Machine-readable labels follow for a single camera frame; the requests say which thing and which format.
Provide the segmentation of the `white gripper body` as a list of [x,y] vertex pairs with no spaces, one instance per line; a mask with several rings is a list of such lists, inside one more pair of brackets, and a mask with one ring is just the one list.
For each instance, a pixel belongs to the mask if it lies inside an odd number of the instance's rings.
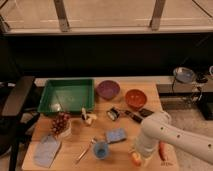
[[153,149],[141,147],[141,148],[133,148],[132,152],[137,152],[142,159],[142,164],[140,165],[141,167],[147,167],[152,159],[152,156],[154,154]]

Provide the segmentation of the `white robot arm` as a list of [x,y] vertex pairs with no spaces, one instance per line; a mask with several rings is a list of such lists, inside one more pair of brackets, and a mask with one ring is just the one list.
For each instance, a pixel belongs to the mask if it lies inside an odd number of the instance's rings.
[[213,165],[213,138],[172,126],[171,116],[165,111],[154,112],[142,121],[133,148],[147,159],[160,141]]

